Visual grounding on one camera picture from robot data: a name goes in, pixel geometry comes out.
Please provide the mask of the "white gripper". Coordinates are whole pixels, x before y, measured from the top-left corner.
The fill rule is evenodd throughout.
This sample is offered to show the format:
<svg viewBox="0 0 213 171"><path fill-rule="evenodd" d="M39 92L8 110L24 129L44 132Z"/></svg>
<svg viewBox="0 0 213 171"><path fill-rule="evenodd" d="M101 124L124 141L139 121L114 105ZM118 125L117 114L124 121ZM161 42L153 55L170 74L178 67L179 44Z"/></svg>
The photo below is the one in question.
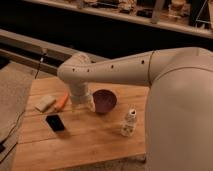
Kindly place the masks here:
<svg viewBox="0 0 213 171"><path fill-rule="evenodd" d="M70 100L73 111L75 111L79 105L85 105L90 111L95 111L93 95L86 87L72 87L70 89Z"/></svg>

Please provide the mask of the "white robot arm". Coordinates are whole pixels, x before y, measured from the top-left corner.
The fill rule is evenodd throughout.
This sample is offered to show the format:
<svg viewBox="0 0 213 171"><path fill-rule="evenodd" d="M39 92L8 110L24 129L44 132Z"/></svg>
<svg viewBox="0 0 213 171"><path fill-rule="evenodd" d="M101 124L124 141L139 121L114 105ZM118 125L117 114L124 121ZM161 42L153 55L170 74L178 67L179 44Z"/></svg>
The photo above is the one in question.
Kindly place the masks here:
<svg viewBox="0 0 213 171"><path fill-rule="evenodd" d="M74 104L90 82L147 86L148 171L213 171L213 52L199 47L139 53L92 63L75 53L57 71Z"/></svg>

